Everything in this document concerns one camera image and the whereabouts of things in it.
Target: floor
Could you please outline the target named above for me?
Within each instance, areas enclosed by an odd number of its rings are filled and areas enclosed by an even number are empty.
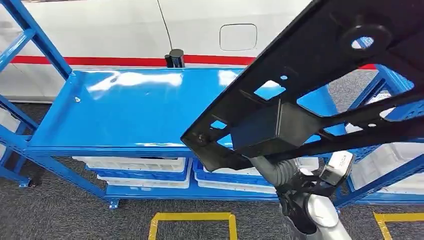
[[[333,82],[329,91],[342,112],[356,98],[374,72],[357,70]],[[46,104],[18,104],[34,120],[41,121]],[[62,163],[83,177],[103,186],[84,164],[69,158]],[[119,209],[107,204],[54,174],[27,162],[21,174],[31,177],[34,188],[18,188],[0,178],[1,239],[147,239],[156,213],[231,212],[239,239],[300,239],[282,217],[277,203],[206,200],[122,200]],[[414,205],[352,205],[343,208],[340,219],[354,240],[383,239],[373,212],[418,213]],[[393,239],[424,239],[424,222],[388,222]],[[229,222],[159,221],[157,239],[228,239]]]

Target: blue metal shelf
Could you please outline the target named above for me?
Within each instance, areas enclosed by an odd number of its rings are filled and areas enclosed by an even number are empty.
[[[73,71],[26,151],[38,156],[192,157],[181,135],[242,70]],[[270,96],[278,92],[279,86],[266,88]],[[298,102],[322,116],[337,113],[326,86]],[[345,129],[339,125],[330,132],[341,135]],[[229,135],[219,143],[232,145]]]
[[[21,122],[19,126],[17,127],[15,133],[17,135],[20,135],[25,131],[26,128],[27,128],[27,125]],[[24,156],[19,156],[19,159],[16,161],[15,166],[13,167],[12,170],[5,168],[5,165],[8,162],[9,158],[11,157],[12,152],[13,152],[13,149],[11,149],[10,147],[7,147],[6,150],[4,151],[3,157],[0,159],[0,177],[4,177],[6,179],[17,182],[20,188],[26,188],[28,187],[28,184],[30,183],[31,179],[29,179],[28,177],[19,175],[19,172],[21,171],[21,168],[26,161],[26,158]]]
[[[355,188],[350,176],[346,182],[350,192],[354,192]],[[373,192],[356,200],[354,204],[424,204],[424,196],[421,194]]]
[[[23,29],[22,34],[0,55],[0,71],[32,40],[49,59],[66,83],[41,125],[38,126],[21,110],[0,96],[2,107],[31,130],[34,136],[13,133],[0,125],[0,143],[21,155],[15,166],[19,170],[29,159],[68,182],[86,190],[117,208],[119,199],[207,199],[277,201],[274,194],[221,190],[199,187],[191,173],[188,189],[108,186],[100,189],[50,156],[116,156],[116,157],[192,157],[180,142],[183,131],[232,82],[241,68],[198,69],[105,69],[72,71],[20,0],[0,0]],[[376,91],[387,89],[398,94],[412,88],[402,76],[377,65],[379,74],[355,101],[362,104]],[[273,96],[279,87],[262,89]],[[303,107],[321,115],[337,113],[326,87],[298,99]],[[423,114],[424,101],[397,107],[398,119]],[[328,129],[334,135],[345,133],[342,124]],[[231,147],[227,136],[219,143]],[[363,148],[359,158],[375,146]],[[414,196],[375,193],[381,188],[423,171],[424,155],[405,163],[372,183],[351,191],[334,204],[343,207],[357,203],[422,203]],[[0,175],[8,175],[0,167]],[[12,172],[17,181],[27,179]]]
[[[199,187],[191,172],[190,187],[160,188],[107,186],[106,198],[110,199],[185,199],[185,200],[228,200],[228,201],[273,201],[278,202],[276,194],[248,191],[233,191],[215,188]]]

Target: gray flexible hose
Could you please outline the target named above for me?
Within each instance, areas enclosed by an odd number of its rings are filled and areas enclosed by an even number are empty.
[[[253,157],[249,160],[263,178],[275,187],[287,183],[298,171],[296,158],[276,164],[272,164],[264,156]]]

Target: yellow floor tape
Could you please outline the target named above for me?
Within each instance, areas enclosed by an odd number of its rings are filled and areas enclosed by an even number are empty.
[[[392,240],[392,236],[387,228],[387,222],[416,222],[424,221],[424,212],[417,213],[375,213],[374,218],[380,227],[384,240]]]
[[[229,239],[237,239],[236,216],[231,212],[158,212],[151,219],[148,239],[155,240],[159,221],[222,221],[228,220]]]

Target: black bracket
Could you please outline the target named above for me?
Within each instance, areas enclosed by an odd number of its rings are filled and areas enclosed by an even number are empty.
[[[424,1],[314,0],[222,92],[181,140],[209,171],[251,167],[248,158],[279,162],[424,136],[424,116],[388,121],[380,112],[424,99]],[[352,42],[373,38],[366,48]],[[365,64],[382,64],[414,88],[334,116],[319,116],[297,99]],[[272,80],[286,90],[266,100],[254,92]],[[211,127],[216,120],[224,129]],[[363,130],[335,136],[325,128]],[[233,149],[217,143],[231,135]],[[321,140],[304,143],[312,135]]]

